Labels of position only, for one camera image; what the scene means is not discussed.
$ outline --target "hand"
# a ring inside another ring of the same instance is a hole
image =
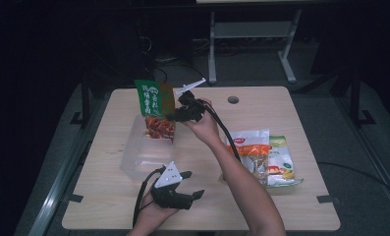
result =
[[[212,108],[210,100],[204,98],[201,100]],[[213,146],[216,142],[222,142],[219,138],[216,121],[207,110],[203,113],[203,117],[197,123],[194,121],[186,121],[183,122],[183,124],[188,126],[195,133],[195,136],[208,146]]]
[[[154,232],[160,227],[167,218],[177,213],[176,208],[163,208],[153,201],[153,197],[148,192],[141,201],[142,209],[139,212],[139,217],[134,228],[128,235],[145,236]]]

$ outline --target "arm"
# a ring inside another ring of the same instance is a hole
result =
[[[286,235],[283,220],[271,197],[219,138],[216,122],[206,111],[198,122],[185,122],[213,152],[251,235]]]

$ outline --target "snack bag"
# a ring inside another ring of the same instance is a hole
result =
[[[136,80],[139,107],[144,117],[145,135],[152,139],[174,139],[176,122],[167,121],[166,114],[174,112],[173,88],[155,81]]]
[[[292,157],[284,136],[270,136],[271,150],[268,155],[268,187],[296,185],[303,180],[295,179]]]
[[[244,167],[248,169],[263,185],[267,184],[269,131],[254,130],[230,132],[232,140]],[[232,150],[227,140],[228,149]]]

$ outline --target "red food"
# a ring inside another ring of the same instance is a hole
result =
[[[145,117],[146,134],[152,139],[173,139],[174,126],[158,117]]]

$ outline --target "plastic container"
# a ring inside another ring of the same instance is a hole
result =
[[[144,118],[136,116],[121,161],[121,169],[139,179],[162,165],[168,165],[174,155],[170,139],[152,139],[144,134],[145,131]]]

